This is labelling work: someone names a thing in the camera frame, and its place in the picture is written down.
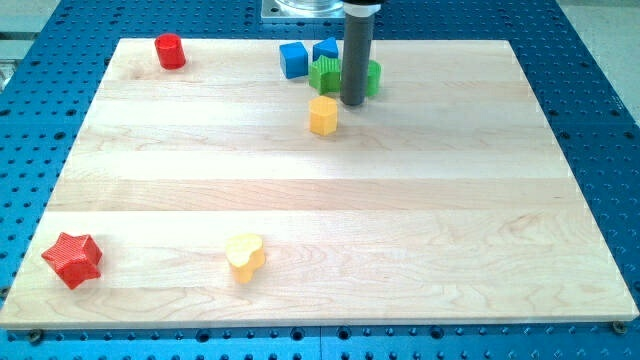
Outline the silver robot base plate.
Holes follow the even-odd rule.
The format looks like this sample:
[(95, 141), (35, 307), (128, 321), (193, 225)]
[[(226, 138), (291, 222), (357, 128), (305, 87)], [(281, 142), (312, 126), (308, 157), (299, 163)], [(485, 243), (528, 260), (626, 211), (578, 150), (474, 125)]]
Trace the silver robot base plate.
[(344, 16), (341, 0), (261, 0), (266, 21), (336, 19)]

